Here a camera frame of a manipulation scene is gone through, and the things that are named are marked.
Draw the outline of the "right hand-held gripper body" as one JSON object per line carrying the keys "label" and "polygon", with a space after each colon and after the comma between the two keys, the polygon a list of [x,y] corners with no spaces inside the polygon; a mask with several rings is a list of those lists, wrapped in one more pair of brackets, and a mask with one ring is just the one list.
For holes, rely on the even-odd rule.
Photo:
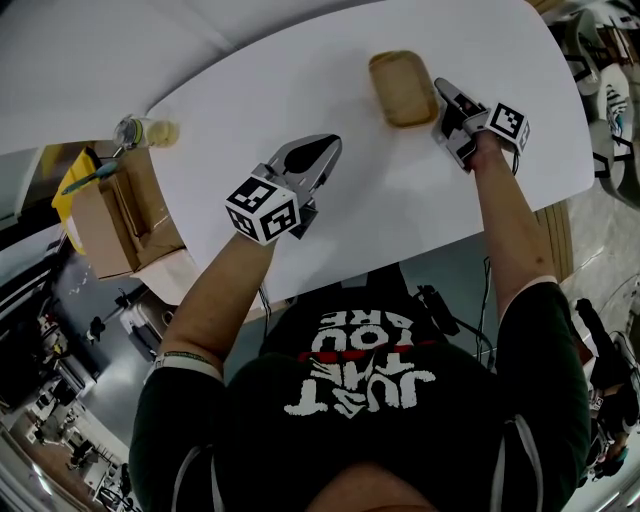
{"label": "right hand-held gripper body", "polygon": [[444,105],[436,140],[456,163],[469,173],[471,159],[477,151],[477,135],[492,132],[501,147],[513,155],[511,168],[516,173],[530,136],[526,115],[501,102],[485,107],[442,77],[434,80],[434,87]]}

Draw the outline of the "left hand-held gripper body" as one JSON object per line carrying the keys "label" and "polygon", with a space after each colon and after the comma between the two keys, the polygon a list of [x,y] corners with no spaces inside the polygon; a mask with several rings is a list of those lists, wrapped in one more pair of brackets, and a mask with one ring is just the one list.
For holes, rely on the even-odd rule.
{"label": "left hand-held gripper body", "polygon": [[314,194],[331,175],[342,152],[336,134],[317,134],[281,146],[225,200],[236,231],[269,245],[283,234],[300,239],[315,220]]}

